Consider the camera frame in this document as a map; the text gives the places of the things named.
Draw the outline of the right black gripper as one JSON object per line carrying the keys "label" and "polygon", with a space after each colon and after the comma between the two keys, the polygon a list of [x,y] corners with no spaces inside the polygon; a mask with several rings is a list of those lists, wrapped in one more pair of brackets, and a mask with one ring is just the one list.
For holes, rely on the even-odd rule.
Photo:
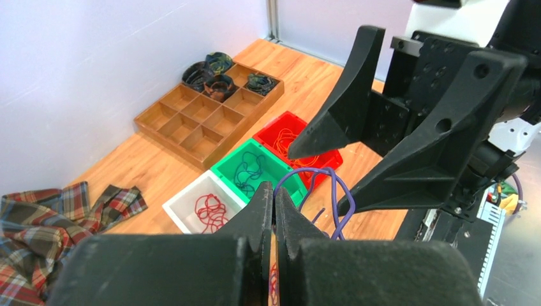
{"label": "right black gripper", "polygon": [[[385,29],[358,28],[343,71],[321,109],[296,137],[290,159],[317,156],[358,142],[371,99]],[[410,71],[409,87],[389,84],[378,104],[402,101],[399,125],[376,146],[384,158],[337,205],[339,215],[366,210],[468,210],[486,188],[517,170],[517,149],[490,136],[529,108],[524,56],[423,34],[417,59],[393,61]]]}

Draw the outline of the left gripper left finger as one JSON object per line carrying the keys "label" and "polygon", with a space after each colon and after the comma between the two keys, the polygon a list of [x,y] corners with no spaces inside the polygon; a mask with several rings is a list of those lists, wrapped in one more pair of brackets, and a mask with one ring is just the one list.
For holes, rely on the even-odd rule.
{"label": "left gripper left finger", "polygon": [[213,234],[100,234],[79,243],[49,305],[267,305],[270,182]]}

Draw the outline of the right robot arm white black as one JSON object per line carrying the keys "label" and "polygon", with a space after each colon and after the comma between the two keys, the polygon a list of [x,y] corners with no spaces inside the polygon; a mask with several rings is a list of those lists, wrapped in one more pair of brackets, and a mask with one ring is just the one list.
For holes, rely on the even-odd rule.
{"label": "right robot arm white black", "polygon": [[361,142],[382,157],[339,201],[341,216],[440,208],[473,221],[484,191],[513,174],[520,156],[497,146],[492,128],[540,122],[540,2],[510,1],[487,43],[420,27],[394,37],[379,93],[372,84],[384,34],[359,27],[341,76],[288,155]]}

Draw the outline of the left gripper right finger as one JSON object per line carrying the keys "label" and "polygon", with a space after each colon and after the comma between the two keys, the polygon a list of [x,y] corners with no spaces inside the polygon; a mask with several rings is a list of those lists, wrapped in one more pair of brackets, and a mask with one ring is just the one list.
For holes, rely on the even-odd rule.
{"label": "left gripper right finger", "polygon": [[281,305],[481,305],[461,253],[445,242],[332,240],[274,191]]}

